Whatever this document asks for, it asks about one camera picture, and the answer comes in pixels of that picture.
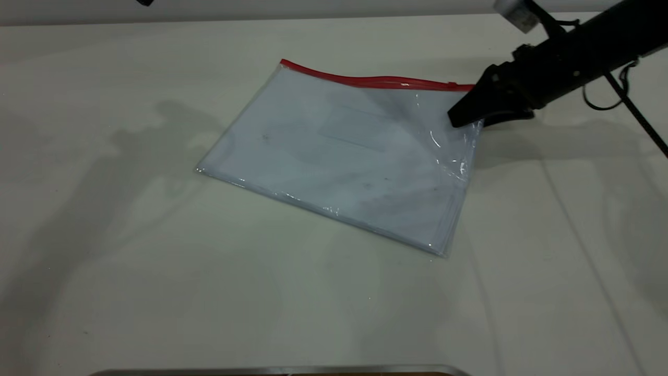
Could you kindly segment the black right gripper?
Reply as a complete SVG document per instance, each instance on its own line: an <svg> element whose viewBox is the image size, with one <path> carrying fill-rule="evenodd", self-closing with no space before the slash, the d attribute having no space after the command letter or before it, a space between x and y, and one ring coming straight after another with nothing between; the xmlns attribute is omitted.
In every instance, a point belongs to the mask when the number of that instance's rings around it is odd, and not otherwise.
<svg viewBox="0 0 668 376"><path fill-rule="evenodd" d="M512 56L512 85L508 63L487 67L472 90L448 110L451 126L482 122L490 127L534 119L532 109L542 109L591 81L591 36L586 29L573 29L535 46L521 45Z"/></svg>

